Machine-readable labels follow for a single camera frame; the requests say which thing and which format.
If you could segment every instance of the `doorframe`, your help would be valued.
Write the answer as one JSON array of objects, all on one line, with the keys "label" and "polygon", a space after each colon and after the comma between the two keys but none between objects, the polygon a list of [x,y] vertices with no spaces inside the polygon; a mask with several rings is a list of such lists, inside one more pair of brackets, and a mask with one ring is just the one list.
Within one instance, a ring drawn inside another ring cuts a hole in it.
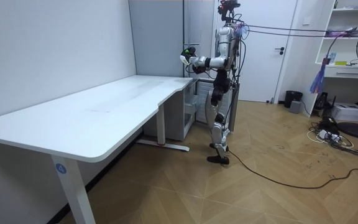
[{"label": "doorframe", "polygon": [[[220,4],[220,0],[214,0],[214,9],[217,9],[219,7]],[[296,0],[295,3],[295,10],[293,12],[293,16],[292,16],[292,22],[291,22],[291,29],[295,29],[296,26],[296,21],[301,19],[300,18],[300,7],[301,6],[301,0]],[[213,28],[212,28],[212,42],[211,42],[211,56],[215,55],[215,42],[216,42],[216,33],[217,33],[217,24],[218,24],[218,11],[214,10],[214,18],[213,18]],[[292,48],[292,44],[294,41],[294,37],[288,37],[287,40],[287,46],[285,47],[287,50],[285,51],[284,54],[284,59],[283,59],[283,63],[280,69],[280,73],[278,74],[278,80],[277,80],[277,86],[276,86],[276,90],[274,93],[274,103],[277,104],[279,97],[280,97],[280,92],[283,86],[283,81],[284,81],[284,76],[285,76],[285,72],[287,70],[287,67],[289,66],[289,58],[290,58],[290,53],[288,52],[288,49]]]}]

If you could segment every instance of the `humanoid robot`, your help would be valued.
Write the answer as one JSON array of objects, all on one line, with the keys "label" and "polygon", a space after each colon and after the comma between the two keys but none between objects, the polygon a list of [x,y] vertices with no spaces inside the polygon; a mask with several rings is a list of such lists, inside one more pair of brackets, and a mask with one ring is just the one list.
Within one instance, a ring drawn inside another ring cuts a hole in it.
[{"label": "humanoid robot", "polygon": [[239,46],[241,42],[241,29],[244,24],[242,21],[233,17],[234,8],[239,7],[237,0],[221,1],[218,12],[222,15],[222,21],[226,21],[224,27],[219,29],[217,33],[216,55],[213,58],[205,56],[197,56],[196,49],[190,47],[185,49],[181,55],[181,61],[186,65],[192,65],[194,73],[200,74],[207,70],[216,69],[217,75],[213,82],[213,90],[210,90],[205,102],[205,115],[210,131],[212,143],[209,145],[217,152],[217,156],[209,156],[207,160],[213,163],[229,164],[229,159],[225,156],[225,152],[229,150],[226,143],[226,130],[224,114],[219,112],[222,104],[223,95],[230,90],[232,81],[228,77],[228,73],[232,70],[233,75],[238,69],[236,58],[239,56]]}]

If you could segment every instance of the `trash can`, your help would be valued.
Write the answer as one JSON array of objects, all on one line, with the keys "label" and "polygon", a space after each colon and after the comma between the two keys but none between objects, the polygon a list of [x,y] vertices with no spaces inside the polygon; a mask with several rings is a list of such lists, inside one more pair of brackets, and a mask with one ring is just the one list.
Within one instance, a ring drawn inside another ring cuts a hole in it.
[{"label": "trash can", "polygon": [[303,93],[298,92],[298,91],[292,91],[292,90],[286,91],[285,92],[284,106],[286,108],[291,107],[292,101],[294,101],[294,100],[295,101],[301,101],[302,96],[303,96]]}]

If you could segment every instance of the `robot leg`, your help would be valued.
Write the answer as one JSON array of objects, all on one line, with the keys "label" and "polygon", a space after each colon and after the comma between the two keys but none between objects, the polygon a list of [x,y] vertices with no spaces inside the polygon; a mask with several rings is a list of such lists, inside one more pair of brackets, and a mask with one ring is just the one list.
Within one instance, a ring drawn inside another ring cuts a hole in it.
[{"label": "robot leg", "polygon": [[229,164],[229,159],[225,156],[226,149],[228,148],[226,144],[227,132],[224,130],[224,115],[219,113],[222,101],[218,100],[216,105],[211,103],[214,91],[217,91],[217,89],[208,92],[205,102],[205,116],[212,139],[212,143],[209,146],[214,148],[218,155],[209,156],[207,161],[219,164]]}]

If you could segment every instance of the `desk top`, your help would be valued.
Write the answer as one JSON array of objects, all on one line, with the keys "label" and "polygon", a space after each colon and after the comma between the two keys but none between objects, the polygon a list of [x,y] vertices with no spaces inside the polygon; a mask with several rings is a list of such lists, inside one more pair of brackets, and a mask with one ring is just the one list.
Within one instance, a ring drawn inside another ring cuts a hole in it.
[{"label": "desk top", "polygon": [[0,143],[98,162],[191,81],[134,75],[5,114],[0,116]]}]

